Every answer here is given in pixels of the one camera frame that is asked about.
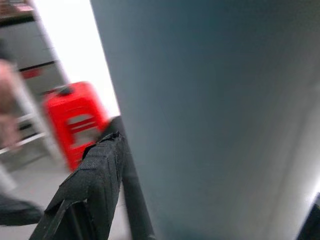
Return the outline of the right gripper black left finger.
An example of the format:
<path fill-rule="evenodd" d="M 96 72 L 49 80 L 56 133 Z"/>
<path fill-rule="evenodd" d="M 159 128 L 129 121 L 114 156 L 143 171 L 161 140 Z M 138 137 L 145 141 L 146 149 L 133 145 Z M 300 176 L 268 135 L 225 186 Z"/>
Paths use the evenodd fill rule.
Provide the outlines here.
<path fill-rule="evenodd" d="M 59 186 L 31 239 L 106 240 L 120 191 L 132 238 L 155 239 L 123 121 L 117 116 Z"/>

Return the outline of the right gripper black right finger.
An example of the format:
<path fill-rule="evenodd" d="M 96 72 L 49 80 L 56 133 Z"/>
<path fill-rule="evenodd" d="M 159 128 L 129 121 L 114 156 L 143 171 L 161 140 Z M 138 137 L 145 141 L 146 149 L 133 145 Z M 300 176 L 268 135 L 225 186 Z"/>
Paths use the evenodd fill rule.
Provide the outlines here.
<path fill-rule="evenodd" d="M 320 240 L 320 193 L 317 194 L 313 206 L 296 239 Z"/>

